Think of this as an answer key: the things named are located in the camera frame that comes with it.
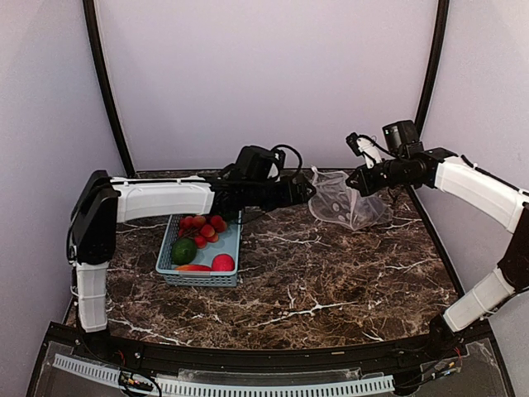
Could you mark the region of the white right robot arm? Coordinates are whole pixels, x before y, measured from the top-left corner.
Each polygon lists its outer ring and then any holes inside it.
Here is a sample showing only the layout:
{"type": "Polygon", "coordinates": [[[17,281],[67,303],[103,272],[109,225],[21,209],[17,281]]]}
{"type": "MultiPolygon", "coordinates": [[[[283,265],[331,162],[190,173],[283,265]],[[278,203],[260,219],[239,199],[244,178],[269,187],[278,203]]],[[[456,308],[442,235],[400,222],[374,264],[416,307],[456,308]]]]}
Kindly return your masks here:
{"type": "Polygon", "coordinates": [[[511,297],[528,290],[528,192],[514,189],[470,165],[462,156],[447,149],[436,148],[416,153],[408,159],[384,160],[373,146],[356,149],[354,153],[365,164],[354,169],[347,184],[367,197],[381,189],[420,185],[450,195],[456,214],[468,222],[481,217],[474,227],[456,228],[455,235],[477,232],[474,242],[484,243],[483,227],[494,236],[492,250],[500,246],[498,263],[473,287],[444,311],[438,327],[422,340],[422,352],[438,359],[454,344],[453,333],[467,328],[475,320],[492,314],[511,297]],[[468,204],[469,214],[462,206],[468,204]]]}

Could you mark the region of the red lychee bunch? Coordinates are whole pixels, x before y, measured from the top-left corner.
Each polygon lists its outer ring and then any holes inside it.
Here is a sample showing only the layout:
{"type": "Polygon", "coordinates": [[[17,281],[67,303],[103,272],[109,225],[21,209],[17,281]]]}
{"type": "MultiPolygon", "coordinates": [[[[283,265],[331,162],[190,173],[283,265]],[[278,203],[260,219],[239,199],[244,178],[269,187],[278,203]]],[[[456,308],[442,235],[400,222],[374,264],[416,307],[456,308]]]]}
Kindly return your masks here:
{"type": "Polygon", "coordinates": [[[208,243],[217,242],[227,228],[227,222],[220,215],[187,215],[179,220],[178,239],[187,238],[203,249],[208,243]]]}

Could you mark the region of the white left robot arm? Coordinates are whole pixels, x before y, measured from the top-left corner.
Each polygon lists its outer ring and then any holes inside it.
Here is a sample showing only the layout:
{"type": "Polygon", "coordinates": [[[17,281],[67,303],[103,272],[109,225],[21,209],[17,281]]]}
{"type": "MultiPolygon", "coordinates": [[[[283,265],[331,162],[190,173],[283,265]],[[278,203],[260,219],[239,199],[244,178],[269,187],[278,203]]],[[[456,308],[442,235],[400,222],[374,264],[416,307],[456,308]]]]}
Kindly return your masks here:
{"type": "Polygon", "coordinates": [[[77,319],[87,334],[85,348],[100,361],[116,355],[107,328],[107,268],[114,256],[117,224],[173,214],[229,213],[247,207],[265,212],[307,203],[316,193],[301,174],[267,181],[228,180],[219,176],[172,179],[111,177],[92,173],[74,210],[66,237],[66,257],[75,271],[77,319]]]}

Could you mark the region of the clear zip top bag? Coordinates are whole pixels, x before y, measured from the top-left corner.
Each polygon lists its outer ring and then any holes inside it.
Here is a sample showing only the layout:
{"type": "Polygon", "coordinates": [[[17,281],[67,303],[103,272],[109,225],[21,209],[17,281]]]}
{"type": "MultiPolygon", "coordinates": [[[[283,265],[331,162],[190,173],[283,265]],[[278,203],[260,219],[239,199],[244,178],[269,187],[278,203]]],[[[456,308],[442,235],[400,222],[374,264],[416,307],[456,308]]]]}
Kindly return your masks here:
{"type": "Polygon", "coordinates": [[[311,184],[316,193],[309,200],[308,209],[315,219],[354,232],[393,220],[392,209],[379,196],[362,197],[346,185],[349,177],[346,172],[321,172],[316,166],[312,166],[311,171],[311,184]]]}

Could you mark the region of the red apple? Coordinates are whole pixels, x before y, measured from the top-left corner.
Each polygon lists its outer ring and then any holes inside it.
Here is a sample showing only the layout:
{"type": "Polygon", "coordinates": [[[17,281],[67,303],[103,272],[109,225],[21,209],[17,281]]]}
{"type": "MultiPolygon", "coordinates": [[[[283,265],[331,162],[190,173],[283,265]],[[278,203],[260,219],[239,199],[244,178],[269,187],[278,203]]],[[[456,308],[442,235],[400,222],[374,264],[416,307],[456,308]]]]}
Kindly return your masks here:
{"type": "Polygon", "coordinates": [[[214,257],[212,261],[212,271],[230,272],[235,269],[235,260],[228,254],[220,254],[214,257]]]}

